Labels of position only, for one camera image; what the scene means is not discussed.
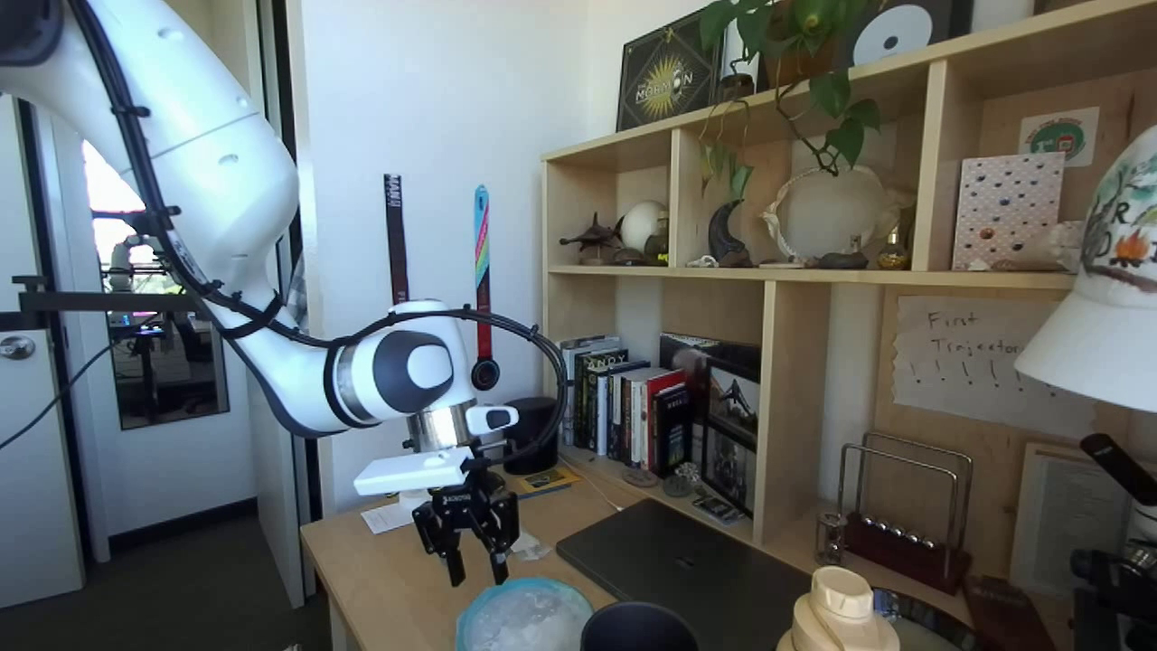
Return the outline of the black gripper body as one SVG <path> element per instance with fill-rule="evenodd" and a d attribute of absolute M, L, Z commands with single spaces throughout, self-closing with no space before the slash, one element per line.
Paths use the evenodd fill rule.
<path fill-rule="evenodd" d="M 427 553 L 457 550 L 459 533 L 473 533 L 489 553 L 507 553 L 522 535 L 518 495 L 497 473 L 466 477 L 451 488 L 434 488 L 412 512 Z"/>

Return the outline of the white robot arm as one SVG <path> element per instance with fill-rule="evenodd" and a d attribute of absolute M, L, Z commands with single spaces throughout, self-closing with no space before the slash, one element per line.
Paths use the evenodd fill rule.
<path fill-rule="evenodd" d="M 287 430 L 328 438 L 409 420 L 417 449 L 368 464 L 354 488 L 412 494 L 418 543 L 444 567 L 479 535 L 491 571 L 511 571 L 522 513 L 483 444 L 518 414 L 473 395 L 466 316 L 409 300 L 333 339 L 293 324 L 271 254 L 295 214 L 295 167 L 168 0 L 0 0 L 0 90 L 58 111 L 121 167 L 162 262 Z"/>

